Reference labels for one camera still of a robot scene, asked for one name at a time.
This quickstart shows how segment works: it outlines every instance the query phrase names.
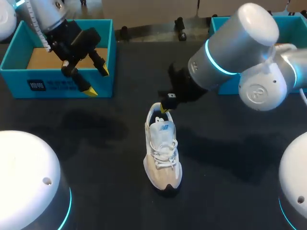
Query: glowing blue light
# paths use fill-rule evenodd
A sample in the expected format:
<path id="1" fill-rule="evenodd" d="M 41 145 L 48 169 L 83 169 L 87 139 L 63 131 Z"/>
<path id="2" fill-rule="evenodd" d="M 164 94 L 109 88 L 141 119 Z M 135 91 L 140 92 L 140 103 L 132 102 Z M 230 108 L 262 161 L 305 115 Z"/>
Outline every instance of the glowing blue light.
<path id="1" fill-rule="evenodd" d="M 68 215 L 69 215 L 69 212 L 71 211 L 71 200 L 69 201 L 69 208 L 68 208 L 68 211 L 67 211 L 67 214 L 66 214 L 66 217 L 65 219 L 63 220 L 63 223 L 61 224 L 61 226 L 58 228 L 58 230 L 61 230 L 65 224 L 65 222 L 67 221 L 67 218 L 68 218 Z"/>
<path id="2" fill-rule="evenodd" d="M 291 225 L 291 227 L 292 227 L 294 230 L 297 230 L 297 229 L 290 223 L 290 221 L 288 220 L 288 218 L 286 217 L 285 213 L 283 212 L 283 208 L 282 208 L 282 204 L 280 203 L 280 199 L 278 198 L 278 200 L 279 200 L 279 206 L 280 206 L 280 209 L 282 210 L 283 216 L 284 216 L 285 219 L 288 221 L 288 223 Z"/>
<path id="3" fill-rule="evenodd" d="M 294 76 L 295 76 L 295 81 L 294 81 L 294 85 L 293 85 L 293 88 L 295 87 L 296 85 L 296 80 L 297 80 L 297 75 L 296 75 L 296 70 L 295 68 L 293 67 L 293 65 L 289 62 L 288 58 L 287 57 L 283 57 L 283 59 L 285 60 L 285 62 L 287 62 L 289 64 L 289 66 L 292 68 L 293 72 L 294 72 Z"/>
<path id="4" fill-rule="evenodd" d="M 205 50 L 206 50 L 206 54 L 209 58 L 209 60 L 211 61 L 211 63 L 221 72 L 225 73 L 225 74 L 229 74 L 229 75 L 235 75 L 237 73 L 231 73 L 231 72 L 228 72 L 224 69 L 222 69 L 214 60 L 213 58 L 211 57 L 210 53 L 209 53 L 209 49 L 208 49 L 208 42 L 209 42 L 209 39 L 206 41 L 206 44 L 205 44 Z"/>
<path id="5" fill-rule="evenodd" d="M 24 0 L 20 0 L 19 2 L 16 3 L 16 7 L 19 7 L 20 5 L 24 4 Z"/>

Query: blue box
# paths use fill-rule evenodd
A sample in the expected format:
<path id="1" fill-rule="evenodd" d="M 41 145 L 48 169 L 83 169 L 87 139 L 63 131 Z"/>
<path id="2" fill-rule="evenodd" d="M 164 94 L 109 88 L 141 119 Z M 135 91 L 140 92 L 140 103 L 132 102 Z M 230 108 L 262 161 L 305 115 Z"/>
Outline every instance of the blue box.
<path id="1" fill-rule="evenodd" d="M 273 16 L 273 18 L 277 22 L 280 33 L 277 43 L 291 43 L 297 48 L 307 48 L 307 24 L 302 17 Z M 212 36 L 228 19 L 229 17 L 212 18 L 209 35 Z M 220 87 L 219 94 L 238 94 L 239 81 L 240 76 L 237 74 Z"/>
<path id="2" fill-rule="evenodd" d="M 116 40 L 112 20 L 75 20 L 81 29 L 94 27 L 101 41 L 97 48 L 107 48 L 106 65 L 109 76 L 103 77 L 97 69 L 79 69 L 90 82 L 98 97 L 112 97 L 116 62 Z M 27 69 L 34 48 L 42 48 L 36 34 L 21 22 L 0 66 L 0 72 L 14 98 L 87 98 L 79 92 L 71 78 L 61 69 Z M 43 82 L 45 91 L 33 91 L 30 82 Z"/>

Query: table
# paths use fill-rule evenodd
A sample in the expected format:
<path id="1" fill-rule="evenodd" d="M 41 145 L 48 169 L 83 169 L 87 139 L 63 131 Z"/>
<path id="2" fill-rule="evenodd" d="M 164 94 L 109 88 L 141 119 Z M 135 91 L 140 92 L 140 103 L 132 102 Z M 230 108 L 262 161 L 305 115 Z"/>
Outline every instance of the table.
<path id="1" fill-rule="evenodd" d="M 30 132 L 53 148 L 71 185 L 78 229 L 286 229 L 278 167 L 285 148 L 307 130 L 298 94 L 269 112 L 247 108 L 237 95 L 208 93 L 182 104 L 172 112 L 183 168 L 179 194 L 158 195 L 146 176 L 148 110 L 157 90 L 169 87 L 168 65 L 186 63 L 200 46 L 118 44 L 112 99 L 15 100 L 0 80 L 0 129 Z"/>

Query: shoe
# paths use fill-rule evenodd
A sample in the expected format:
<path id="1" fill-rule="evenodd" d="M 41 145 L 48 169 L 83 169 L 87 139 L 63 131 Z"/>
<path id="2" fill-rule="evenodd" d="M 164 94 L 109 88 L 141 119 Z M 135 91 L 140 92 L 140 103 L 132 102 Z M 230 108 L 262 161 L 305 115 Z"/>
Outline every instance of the shoe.
<path id="1" fill-rule="evenodd" d="M 146 174 L 160 191 L 176 191 L 182 179 L 176 128 L 169 112 L 161 113 L 161 103 L 152 105 L 145 123 Z"/>

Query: cardboard bottom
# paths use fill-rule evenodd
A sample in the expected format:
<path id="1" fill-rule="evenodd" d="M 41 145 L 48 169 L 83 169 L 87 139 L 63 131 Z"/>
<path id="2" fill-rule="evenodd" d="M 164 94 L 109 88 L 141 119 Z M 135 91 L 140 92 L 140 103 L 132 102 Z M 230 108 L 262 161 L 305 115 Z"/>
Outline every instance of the cardboard bottom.
<path id="1" fill-rule="evenodd" d="M 96 48 L 95 50 L 106 61 L 107 48 Z M 27 69 L 61 69 L 62 65 L 63 62 L 53 51 L 49 53 L 44 48 L 34 48 Z M 93 61 L 88 55 L 79 61 L 76 68 L 95 69 Z"/>

